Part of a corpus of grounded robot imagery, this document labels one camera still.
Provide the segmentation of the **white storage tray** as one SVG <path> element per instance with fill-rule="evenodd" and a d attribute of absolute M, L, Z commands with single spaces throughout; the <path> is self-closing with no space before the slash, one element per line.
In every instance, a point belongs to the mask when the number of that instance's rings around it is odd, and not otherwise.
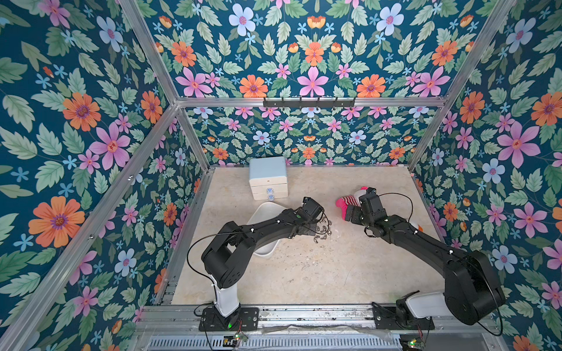
<path fill-rule="evenodd" d="M 272 203 L 272 202 L 262 203 L 257 208 L 253 216 L 251 216 L 247 224 L 254 225 L 254 224 L 258 224 L 259 222 L 264 222 L 268 219 L 273 219 L 274 217 L 281 214 L 284 210 L 285 207 L 276 203 Z M 261 248 L 255 250 L 253 255 L 256 257 L 269 258 L 274 254 L 277 246 L 279 245 L 279 242 L 280 240 L 277 240 L 267 245 L 264 245 Z"/>

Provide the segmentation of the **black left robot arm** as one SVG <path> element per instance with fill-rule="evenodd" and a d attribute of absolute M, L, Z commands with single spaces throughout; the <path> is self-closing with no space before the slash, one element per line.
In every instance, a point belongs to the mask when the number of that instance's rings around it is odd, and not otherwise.
<path fill-rule="evenodd" d="M 322 235 L 318 223 L 324 215 L 319 203 L 305 197 L 296 209 L 263 203 L 246 225 L 226 223 L 201 256 L 207 276 L 215 286 L 214 310 L 219 316 L 231 318 L 239 313 L 237 284 L 253 257 L 269 257 L 281 240 Z"/>

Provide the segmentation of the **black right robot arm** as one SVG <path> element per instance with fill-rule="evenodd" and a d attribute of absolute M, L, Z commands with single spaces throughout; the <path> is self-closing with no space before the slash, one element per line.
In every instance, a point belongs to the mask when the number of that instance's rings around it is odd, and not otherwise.
<path fill-rule="evenodd" d="M 412 292 L 396 302 L 403 320 L 455 317 L 472 326 L 506 303 L 500 279 L 485 254 L 450 248 L 408 219 L 389 215 L 376 189 L 363 187 L 336 205 L 346 222 L 362 226 L 370 238 L 406 250 L 443 277 L 442 291 Z"/>

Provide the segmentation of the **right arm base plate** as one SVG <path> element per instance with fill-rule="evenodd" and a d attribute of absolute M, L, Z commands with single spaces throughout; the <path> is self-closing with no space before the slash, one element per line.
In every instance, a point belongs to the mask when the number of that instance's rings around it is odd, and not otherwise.
<path fill-rule="evenodd" d="M 406 299 L 412 297 L 419 291 L 410 292 L 396 300 L 395 304 L 371 303 L 373 319 L 377 329 L 399 330 L 399 331 L 420 331 L 435 329 L 433 319 L 430 317 L 417 318 L 407 307 Z"/>

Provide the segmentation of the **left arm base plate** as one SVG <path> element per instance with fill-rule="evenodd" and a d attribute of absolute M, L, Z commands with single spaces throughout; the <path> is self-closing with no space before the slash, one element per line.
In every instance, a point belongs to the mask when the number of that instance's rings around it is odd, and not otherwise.
<path fill-rule="evenodd" d="M 239 307 L 228 317 L 222 316 L 216 307 L 206 307 L 200 318 L 198 330 L 204 331 L 256 331 L 260 309 Z"/>

